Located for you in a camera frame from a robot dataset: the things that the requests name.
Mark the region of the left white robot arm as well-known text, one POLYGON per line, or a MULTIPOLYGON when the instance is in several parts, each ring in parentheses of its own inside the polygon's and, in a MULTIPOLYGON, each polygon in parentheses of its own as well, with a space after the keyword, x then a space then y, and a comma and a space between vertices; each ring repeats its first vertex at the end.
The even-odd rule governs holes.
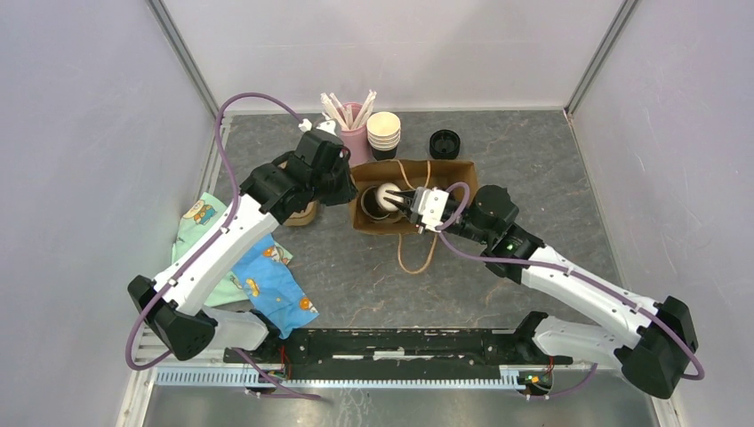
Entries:
POLYGON ((278 354, 278 337, 258 316, 205 302, 242 256, 292 214, 311 202, 344 205, 356 197, 349 157, 334 132, 304 132, 295 150, 252 170, 229 208, 177 262, 130 282, 137 324, 160 340, 166 357, 184 361, 207 349, 240 348, 264 363, 278 354))

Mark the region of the brown cardboard cup carriers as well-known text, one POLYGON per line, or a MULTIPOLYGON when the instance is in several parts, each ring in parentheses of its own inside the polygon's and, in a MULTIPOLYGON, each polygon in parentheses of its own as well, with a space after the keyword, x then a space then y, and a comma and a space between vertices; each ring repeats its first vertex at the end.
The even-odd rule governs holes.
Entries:
POLYGON ((285 222, 286 227, 304 227, 311 224, 317 217, 319 203, 312 201, 299 212, 293 213, 285 222))

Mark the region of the brown paper takeout bag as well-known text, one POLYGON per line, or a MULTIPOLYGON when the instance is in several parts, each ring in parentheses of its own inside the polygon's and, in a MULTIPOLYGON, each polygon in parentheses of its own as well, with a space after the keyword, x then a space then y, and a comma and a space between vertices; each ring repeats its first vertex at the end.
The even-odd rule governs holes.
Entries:
POLYGON ((397 262, 407 274, 424 273, 433 261, 437 247, 434 238, 422 266, 409 269, 405 265, 405 237, 417 235, 419 227, 409 221, 409 213, 398 209, 400 203, 411 205, 414 193, 448 189, 456 182, 468 186, 455 189, 447 197, 460 201, 464 194, 473 198, 477 193, 477 170, 469 160, 409 160, 390 159, 364 163, 350 169, 357 196, 349 202, 349 220, 353 230, 372 236, 397 238, 397 262))

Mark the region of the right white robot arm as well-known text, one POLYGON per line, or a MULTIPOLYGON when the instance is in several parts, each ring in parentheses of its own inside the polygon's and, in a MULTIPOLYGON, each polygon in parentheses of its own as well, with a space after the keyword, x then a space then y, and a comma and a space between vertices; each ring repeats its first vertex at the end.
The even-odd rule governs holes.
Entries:
POLYGON ((628 383, 658 399, 669 399, 682 380, 704 379, 686 303, 635 294, 567 260, 517 225, 519 209, 507 189, 485 185, 472 192, 456 182, 447 189, 383 189, 376 199, 445 244, 450 235, 479 243, 485 249, 476 259, 495 276, 545 293, 590 319, 584 325, 533 314, 532 329, 513 340, 525 363, 545 355, 589 361, 620 370, 628 383))

